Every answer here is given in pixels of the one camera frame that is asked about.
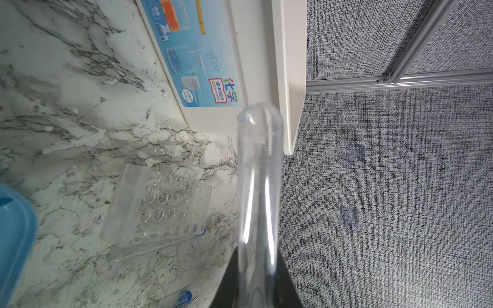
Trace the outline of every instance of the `metal frame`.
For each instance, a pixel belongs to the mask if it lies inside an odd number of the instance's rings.
[[[458,0],[437,0],[423,20],[423,23],[413,35],[411,42],[402,54],[399,62],[388,76],[388,83],[398,82],[407,71],[411,63],[420,54],[426,43],[430,40],[438,27],[445,20],[450,11],[454,8]]]
[[[458,0],[437,0],[389,76],[308,80],[306,93],[334,93],[493,83],[493,68],[404,74]]]
[[[386,77],[309,80],[307,81],[306,93],[355,92],[481,83],[493,83],[493,68],[407,74],[402,76],[397,83],[388,83]]]

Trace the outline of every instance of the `marble countertop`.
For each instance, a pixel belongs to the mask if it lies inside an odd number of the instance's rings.
[[[39,224],[10,307],[154,307],[184,286],[208,307],[237,245],[234,139],[187,127],[137,5],[0,0],[0,31],[1,180]],[[127,163],[211,184],[206,235],[108,262]]]

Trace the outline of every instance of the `chemistry kit label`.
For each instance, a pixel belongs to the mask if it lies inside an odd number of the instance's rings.
[[[140,1],[183,106],[242,106],[224,1]]]

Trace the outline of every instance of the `blue plastic tray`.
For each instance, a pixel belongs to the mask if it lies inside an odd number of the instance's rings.
[[[7,307],[36,237],[36,213],[29,202],[0,184],[0,307]]]

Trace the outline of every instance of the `gray fabric panel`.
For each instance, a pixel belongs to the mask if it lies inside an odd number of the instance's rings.
[[[308,95],[279,245],[305,308],[493,307],[493,85]]]
[[[407,73],[493,68],[493,1],[459,0]]]
[[[388,73],[432,0],[309,0],[307,79]]]

